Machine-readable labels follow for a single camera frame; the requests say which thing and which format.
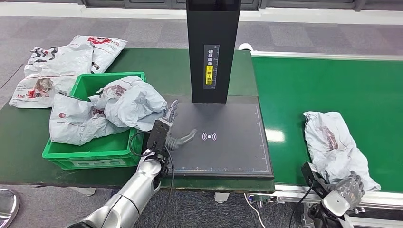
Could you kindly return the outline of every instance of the robotic arm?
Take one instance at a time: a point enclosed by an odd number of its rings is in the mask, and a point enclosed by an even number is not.
[[[155,121],[147,142],[147,150],[139,155],[142,158],[136,173],[130,180],[104,206],[68,228],[132,228],[134,226],[148,201],[160,189],[160,178],[167,173],[169,151],[186,144],[196,134],[196,130],[193,130],[183,138],[177,139],[171,136],[170,129],[176,116],[177,103],[177,101],[172,103],[166,117]]]
[[[354,209],[364,195],[361,177],[354,171],[337,184],[328,184],[311,164],[301,167],[306,183],[322,198],[309,208],[315,228],[353,228],[347,212]]]

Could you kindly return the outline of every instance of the plastic bag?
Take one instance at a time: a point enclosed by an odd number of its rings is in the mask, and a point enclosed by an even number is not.
[[[25,78],[20,81],[10,100],[18,108],[49,108],[55,93],[69,94],[80,74],[91,69],[94,46],[90,42],[44,50],[35,47]]]
[[[329,183],[338,183],[356,172],[365,191],[380,190],[368,171],[368,160],[357,148],[340,113],[305,112],[305,140],[318,173]]]
[[[127,41],[95,36],[75,36],[71,44],[81,44],[90,41],[94,44],[91,73],[103,73],[113,63],[115,58],[126,46]]]
[[[61,94],[56,94],[54,101],[49,121],[52,142],[83,145],[92,139],[129,129],[113,125],[91,102]]]
[[[109,83],[100,95],[89,97],[97,109],[118,127],[152,129],[156,119],[166,114],[167,102],[148,83],[137,76],[128,76]]]

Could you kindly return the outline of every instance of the green bin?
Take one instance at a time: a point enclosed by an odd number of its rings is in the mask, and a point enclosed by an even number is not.
[[[146,81],[144,72],[80,75],[70,95],[89,101],[88,97],[95,95],[100,88],[127,76],[138,76]],[[119,134],[93,139],[81,146],[51,142],[49,139],[42,157],[64,170],[136,166],[140,157],[130,152],[129,139],[137,131],[131,128]],[[142,146],[143,136],[139,135],[133,140],[133,149],[136,153],[142,153]]]

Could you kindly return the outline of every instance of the gray carpet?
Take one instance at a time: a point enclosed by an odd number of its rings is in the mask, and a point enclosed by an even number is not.
[[[187,48],[184,20],[0,17],[0,108],[23,79],[29,51],[68,44],[75,35],[128,40],[129,48]],[[237,45],[255,50],[333,54],[403,55],[403,26],[240,22]],[[65,227],[103,205],[112,190],[97,189],[87,197],[71,189],[5,186],[18,192],[21,207],[11,228]],[[136,227],[155,227],[166,191],[147,205]],[[294,204],[260,209],[266,227],[285,228]],[[298,210],[293,227],[300,225]],[[211,192],[175,192],[164,228],[259,228],[255,212],[243,195],[231,194],[223,204]]]
[[[97,189],[88,197],[74,190],[57,187],[0,185],[20,195],[21,206],[10,228],[66,227],[102,206],[110,189]],[[148,203],[136,228],[156,227],[168,191],[158,192]],[[266,227],[288,227],[293,203],[259,209]],[[297,210],[292,227],[300,227],[302,208]],[[230,194],[222,204],[214,202],[213,192],[175,191],[160,228],[260,228],[259,219],[243,194]]]

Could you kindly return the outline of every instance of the white cable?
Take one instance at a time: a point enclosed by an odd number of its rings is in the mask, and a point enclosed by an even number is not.
[[[257,215],[258,215],[258,217],[259,217],[260,224],[262,225],[262,227],[263,227],[263,228],[266,228],[266,227],[264,226],[263,222],[262,222],[262,219],[260,218],[260,214],[259,214],[258,210],[256,210],[256,208],[254,208],[254,207],[252,206],[252,204],[250,204],[250,202],[249,202],[249,200],[248,200],[248,197],[246,197],[246,193],[244,193],[243,196],[245,197],[245,200],[246,200],[246,202],[249,204],[249,206],[250,206],[252,209],[254,209],[255,212],[257,213]]]

